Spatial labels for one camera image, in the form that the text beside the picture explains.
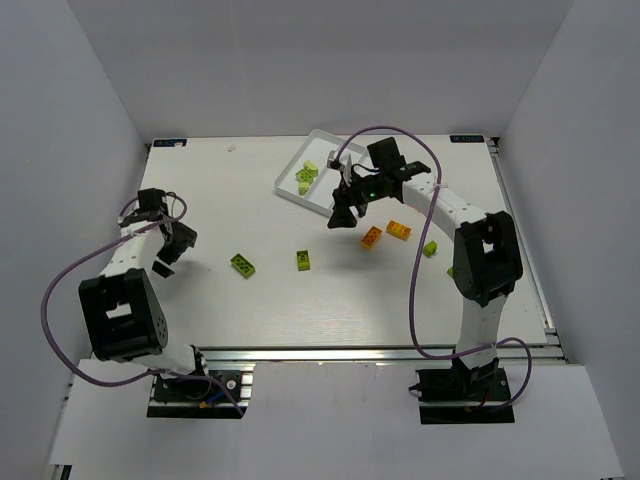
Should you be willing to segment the white divided tray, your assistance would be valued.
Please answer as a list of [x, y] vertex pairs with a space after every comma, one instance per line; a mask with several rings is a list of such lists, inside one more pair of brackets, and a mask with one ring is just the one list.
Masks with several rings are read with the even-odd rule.
[[304, 208], [330, 217], [333, 190], [341, 176], [327, 167], [329, 155], [344, 143], [338, 136], [315, 129], [304, 140], [274, 183], [275, 193]]

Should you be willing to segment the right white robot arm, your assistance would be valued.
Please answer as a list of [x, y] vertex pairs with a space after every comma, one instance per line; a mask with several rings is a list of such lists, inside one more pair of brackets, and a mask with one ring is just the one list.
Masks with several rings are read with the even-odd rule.
[[329, 153], [327, 166], [341, 180], [332, 193], [328, 226], [353, 228], [370, 203], [393, 198], [448, 236], [453, 281], [463, 298], [460, 336], [447, 357], [450, 368], [419, 371], [411, 390], [426, 402], [485, 401], [502, 372], [497, 356], [502, 312], [523, 275], [514, 220], [505, 211], [488, 213], [449, 192], [439, 166], [406, 161], [392, 137], [367, 151], [371, 164], [364, 174], [340, 150]]

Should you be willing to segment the right blue table label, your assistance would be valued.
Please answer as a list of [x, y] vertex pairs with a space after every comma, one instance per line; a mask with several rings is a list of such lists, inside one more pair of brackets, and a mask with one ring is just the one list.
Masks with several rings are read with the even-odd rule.
[[454, 134], [449, 136], [449, 140], [452, 143], [484, 143], [485, 139], [482, 135], [465, 135], [465, 134]]

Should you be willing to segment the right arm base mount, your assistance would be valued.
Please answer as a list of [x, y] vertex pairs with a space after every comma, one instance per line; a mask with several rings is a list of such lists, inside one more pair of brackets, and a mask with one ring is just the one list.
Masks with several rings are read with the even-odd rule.
[[503, 368], [491, 378], [466, 386], [453, 369], [416, 371], [408, 392], [418, 400], [422, 425], [513, 424], [511, 391]]

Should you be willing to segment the left blue table label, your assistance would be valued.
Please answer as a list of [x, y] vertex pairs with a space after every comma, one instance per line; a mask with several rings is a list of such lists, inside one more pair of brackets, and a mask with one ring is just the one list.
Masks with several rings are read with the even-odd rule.
[[173, 139], [155, 139], [152, 143], [153, 148], [180, 148], [187, 144], [186, 138]]

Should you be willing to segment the pale green lego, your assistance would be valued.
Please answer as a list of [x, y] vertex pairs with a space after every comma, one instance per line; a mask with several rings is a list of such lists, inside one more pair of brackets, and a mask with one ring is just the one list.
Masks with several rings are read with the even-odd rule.
[[307, 182], [300, 182], [298, 184], [298, 193], [300, 195], [305, 195], [310, 189], [310, 184]]

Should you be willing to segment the orange lego right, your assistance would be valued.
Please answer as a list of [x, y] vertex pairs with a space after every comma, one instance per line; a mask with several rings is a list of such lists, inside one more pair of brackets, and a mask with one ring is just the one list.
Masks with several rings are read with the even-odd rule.
[[412, 229], [402, 223], [391, 220], [386, 227], [386, 232], [395, 238], [407, 240], [411, 235]]

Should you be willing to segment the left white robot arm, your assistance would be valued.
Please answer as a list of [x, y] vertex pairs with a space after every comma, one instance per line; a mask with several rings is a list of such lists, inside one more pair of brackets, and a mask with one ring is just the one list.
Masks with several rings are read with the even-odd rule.
[[197, 232], [170, 216], [169, 193], [140, 190], [136, 207], [120, 217], [121, 243], [108, 265], [81, 282], [78, 293], [95, 356], [182, 375], [208, 372], [197, 347], [169, 331], [150, 276], [174, 274], [170, 265], [195, 246]]

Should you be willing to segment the long green lego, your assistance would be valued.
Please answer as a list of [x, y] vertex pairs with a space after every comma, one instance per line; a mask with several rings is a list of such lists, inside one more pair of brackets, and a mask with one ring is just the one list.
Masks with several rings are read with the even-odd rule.
[[230, 263], [245, 279], [250, 278], [255, 273], [255, 266], [240, 253], [235, 254]]

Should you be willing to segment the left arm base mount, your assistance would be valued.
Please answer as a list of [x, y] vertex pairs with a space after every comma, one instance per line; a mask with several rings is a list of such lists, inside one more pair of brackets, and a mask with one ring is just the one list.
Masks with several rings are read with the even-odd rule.
[[156, 419], [239, 420], [251, 398], [253, 367], [242, 363], [213, 362], [209, 364], [209, 375], [225, 387], [238, 407], [229, 401], [216, 383], [156, 377], [146, 416]]

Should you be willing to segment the blue table label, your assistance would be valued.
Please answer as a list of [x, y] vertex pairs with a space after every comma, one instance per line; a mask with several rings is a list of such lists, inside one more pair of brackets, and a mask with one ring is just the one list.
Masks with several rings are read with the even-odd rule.
[[449, 136], [449, 140], [452, 143], [484, 143], [485, 139], [482, 135], [465, 135], [465, 134], [454, 134]]
[[186, 138], [173, 139], [155, 139], [152, 143], [153, 148], [180, 148], [187, 144]]

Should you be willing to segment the orange lego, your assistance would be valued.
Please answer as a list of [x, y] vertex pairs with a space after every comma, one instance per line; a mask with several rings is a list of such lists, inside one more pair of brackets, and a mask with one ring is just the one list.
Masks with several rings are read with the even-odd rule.
[[411, 235], [412, 229], [402, 223], [391, 220], [386, 227], [386, 232], [395, 238], [407, 240]]
[[382, 235], [383, 231], [379, 227], [371, 226], [361, 238], [360, 245], [366, 250], [371, 250], [380, 240]]

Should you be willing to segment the orange lego left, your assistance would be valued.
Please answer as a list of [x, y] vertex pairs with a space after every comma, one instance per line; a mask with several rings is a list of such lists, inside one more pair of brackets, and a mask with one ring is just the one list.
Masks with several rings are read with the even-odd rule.
[[383, 231], [379, 227], [371, 226], [361, 238], [360, 245], [366, 250], [371, 250], [380, 240], [382, 235]]

